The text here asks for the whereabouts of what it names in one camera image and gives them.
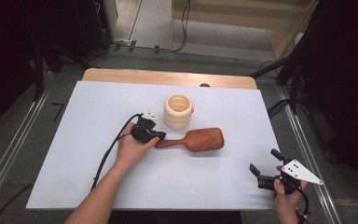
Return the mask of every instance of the hand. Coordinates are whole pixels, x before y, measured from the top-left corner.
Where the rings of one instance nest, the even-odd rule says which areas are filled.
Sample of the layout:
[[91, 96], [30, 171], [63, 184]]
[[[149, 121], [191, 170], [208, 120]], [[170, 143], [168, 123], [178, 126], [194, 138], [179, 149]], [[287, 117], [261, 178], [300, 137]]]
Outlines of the hand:
[[144, 156], [146, 151], [153, 147], [159, 140], [158, 137], [155, 137], [146, 144], [139, 143], [129, 134], [133, 125], [134, 123], [130, 122], [121, 135], [123, 137], [118, 140], [117, 157], [115, 161], [115, 165], [125, 167], [127, 170], [136, 164]]
[[[308, 182], [301, 180], [301, 188], [304, 189], [307, 186]], [[291, 194], [284, 193], [284, 185], [281, 183], [280, 179], [275, 179], [274, 181], [275, 191], [272, 194], [276, 195], [275, 198], [275, 216], [277, 217], [280, 224], [283, 223], [296, 223], [296, 208], [302, 197], [301, 193], [297, 190]]]

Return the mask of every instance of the floor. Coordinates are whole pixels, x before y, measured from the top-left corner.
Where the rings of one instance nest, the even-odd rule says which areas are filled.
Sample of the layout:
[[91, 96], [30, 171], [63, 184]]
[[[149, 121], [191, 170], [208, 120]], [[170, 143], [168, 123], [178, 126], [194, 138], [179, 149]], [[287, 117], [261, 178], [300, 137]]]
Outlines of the floor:
[[[136, 40], [136, 45], [139, 47], [153, 48], [155, 45], [160, 45], [168, 48], [169, 38], [166, 34], [169, 32], [169, 26], [166, 21], [160, 19], [169, 16], [167, 7], [169, 8], [170, 2], [143, 0], [142, 10], [139, 11], [133, 34], [124, 36], [119, 41], [126, 41], [126, 38], [130, 37], [129, 41]], [[179, 21], [175, 23], [174, 46], [179, 46], [182, 42], [180, 25]], [[194, 30], [202, 32], [196, 35], [192, 32]], [[190, 22], [187, 29], [186, 47], [178, 54], [161, 52], [154, 55], [148, 50], [137, 50], [129, 54], [122, 49], [117, 52], [104, 52], [91, 64], [102, 68], [249, 75], [257, 71], [263, 62], [274, 60], [263, 30]], [[34, 118], [29, 118], [28, 114], [29, 108], [34, 106], [29, 100], [32, 99], [34, 92], [31, 87], [0, 119], [0, 161], [5, 157], [7, 149], [13, 147], [11, 141], [24, 118], [29, 118], [28, 121], [31, 124], [28, 135], [21, 138], [17, 146], [18, 151], [12, 155], [12, 161], [9, 162], [11, 168], [3, 174], [6, 178], [0, 183], [0, 209], [17, 192], [32, 183], [37, 176], [59, 126], [60, 119], [54, 120], [59, 111], [59, 106], [55, 104], [64, 104], [69, 100], [73, 87], [82, 78], [83, 73], [84, 70], [81, 67], [68, 64], [60, 74], [48, 75], [47, 85], [51, 88], [46, 92], [42, 109]], [[281, 99], [280, 87], [274, 84], [273, 78], [268, 78], [274, 76], [276, 73], [270, 72], [256, 80], [266, 108], [270, 108]], [[310, 119], [304, 113], [299, 113], [296, 118], [302, 125], [307, 143], [310, 145], [318, 168], [323, 174], [322, 178], [334, 201], [334, 209], [337, 210], [331, 211], [329, 207], [324, 207], [322, 202], [324, 198], [321, 197], [320, 191], [316, 187], [308, 187], [311, 212], [313, 212], [310, 215], [310, 223], [358, 223], [358, 174], [345, 164], [333, 164], [327, 161], [324, 157], [324, 144]], [[271, 120], [271, 125], [280, 148], [304, 160], [303, 154], [300, 153], [298, 136], [291, 131], [293, 127], [290, 122], [290, 111], [280, 112]], [[13, 201], [0, 216], [0, 223], [58, 223], [63, 222], [71, 213], [71, 211], [26, 210], [24, 207], [29, 195], [30, 190], [26, 190]], [[329, 214], [335, 212], [339, 218], [329, 218]], [[242, 212], [242, 223], [274, 222], [275, 218], [271, 212]]]

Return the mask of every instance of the white paper sheet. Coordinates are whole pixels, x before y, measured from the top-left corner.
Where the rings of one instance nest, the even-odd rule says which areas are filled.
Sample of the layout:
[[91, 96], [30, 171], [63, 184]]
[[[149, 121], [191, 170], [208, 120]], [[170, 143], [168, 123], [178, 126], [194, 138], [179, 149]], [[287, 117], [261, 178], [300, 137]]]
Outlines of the white paper sheet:
[[[194, 104], [182, 131], [163, 121], [165, 99], [176, 93]], [[270, 151], [278, 145], [260, 91], [79, 81], [62, 117], [27, 204], [32, 209], [77, 207], [90, 192], [103, 154], [134, 114], [152, 112], [155, 130], [182, 138], [194, 129], [218, 127], [225, 146], [193, 153], [183, 147], [152, 148], [124, 179], [116, 209], [271, 209], [269, 191], [249, 171], [277, 175]], [[115, 146], [100, 179], [116, 157]]]

